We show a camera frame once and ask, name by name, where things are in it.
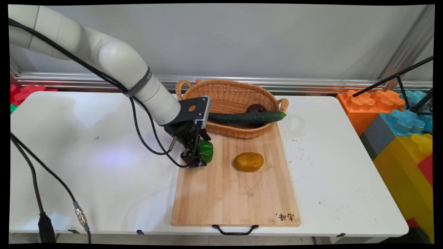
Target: wicker basket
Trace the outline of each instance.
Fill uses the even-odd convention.
[[[184,84],[187,84],[189,89],[182,97]],[[252,104],[261,104],[268,111],[284,112],[289,104],[287,99],[276,100],[274,95],[259,86],[223,79],[211,79],[196,85],[181,80],[175,86],[175,93],[179,100],[209,95],[212,101],[210,109],[212,113],[244,113]],[[260,136],[270,127],[271,123],[258,128],[251,124],[226,125],[211,121],[206,124],[209,132],[240,138]]]

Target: yellow building block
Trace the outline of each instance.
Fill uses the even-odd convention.
[[[434,243],[432,186],[417,167],[431,153],[432,136],[413,134],[395,137],[373,162],[404,218],[415,218]]]

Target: green bell pepper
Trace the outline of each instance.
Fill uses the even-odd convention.
[[[200,140],[198,144],[200,149],[200,158],[203,162],[208,163],[212,160],[212,155],[214,154],[214,146],[211,142],[206,140]]]

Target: cutting board handle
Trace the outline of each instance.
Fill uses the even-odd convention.
[[[217,229],[223,235],[249,235],[252,232],[252,230],[258,228],[258,225],[251,226],[251,229],[249,229],[249,231],[246,232],[246,233],[227,233],[227,232],[223,232],[223,230],[220,228],[219,225],[212,225],[212,228]]]

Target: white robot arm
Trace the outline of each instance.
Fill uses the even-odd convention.
[[[127,43],[84,27],[48,7],[8,4],[8,17],[50,38],[127,89],[135,86],[148,71],[147,64]],[[51,57],[68,59],[18,27],[9,26],[9,42]],[[147,107],[159,125],[173,121],[180,112],[178,101],[154,75],[134,96]]]

